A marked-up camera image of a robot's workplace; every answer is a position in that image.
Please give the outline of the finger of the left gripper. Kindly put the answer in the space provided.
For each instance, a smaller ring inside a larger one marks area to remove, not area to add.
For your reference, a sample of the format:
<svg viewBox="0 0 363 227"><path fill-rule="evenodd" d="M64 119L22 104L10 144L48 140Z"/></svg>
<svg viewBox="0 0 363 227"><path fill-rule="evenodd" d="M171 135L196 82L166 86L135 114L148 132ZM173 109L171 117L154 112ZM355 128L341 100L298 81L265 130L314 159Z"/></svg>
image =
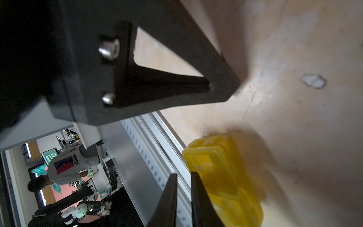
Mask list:
<svg viewBox="0 0 363 227"><path fill-rule="evenodd" d="M180 1L51 1L51 16L57 118L99 126L240 86Z"/></svg>

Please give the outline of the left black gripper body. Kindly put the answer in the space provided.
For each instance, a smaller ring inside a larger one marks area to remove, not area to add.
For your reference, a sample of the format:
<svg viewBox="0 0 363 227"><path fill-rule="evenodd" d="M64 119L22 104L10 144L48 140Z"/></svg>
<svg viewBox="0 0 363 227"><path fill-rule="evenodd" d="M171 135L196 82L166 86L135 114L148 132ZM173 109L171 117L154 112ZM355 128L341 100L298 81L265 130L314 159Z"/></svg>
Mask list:
<svg viewBox="0 0 363 227"><path fill-rule="evenodd" d="M66 1L1 1L1 130L19 123L44 98L52 115L73 121L65 76Z"/></svg>

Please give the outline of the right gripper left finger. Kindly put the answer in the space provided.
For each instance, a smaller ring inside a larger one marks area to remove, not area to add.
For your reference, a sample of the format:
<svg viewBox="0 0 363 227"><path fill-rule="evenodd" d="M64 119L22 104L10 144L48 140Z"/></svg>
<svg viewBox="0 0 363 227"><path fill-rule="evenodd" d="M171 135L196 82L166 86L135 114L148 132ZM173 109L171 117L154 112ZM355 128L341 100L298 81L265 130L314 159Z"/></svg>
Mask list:
<svg viewBox="0 0 363 227"><path fill-rule="evenodd" d="M171 174L157 208L147 227L175 227L177 211L177 174Z"/></svg>

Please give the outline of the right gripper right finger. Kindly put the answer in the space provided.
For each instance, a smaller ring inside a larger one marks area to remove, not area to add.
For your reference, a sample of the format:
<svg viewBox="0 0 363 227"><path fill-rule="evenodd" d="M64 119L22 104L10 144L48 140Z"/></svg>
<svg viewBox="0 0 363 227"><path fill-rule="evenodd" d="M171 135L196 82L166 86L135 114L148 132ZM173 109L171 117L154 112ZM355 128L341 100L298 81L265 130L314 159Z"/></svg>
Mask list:
<svg viewBox="0 0 363 227"><path fill-rule="evenodd" d="M224 227L197 172L191 172L191 193L193 226Z"/></svg>

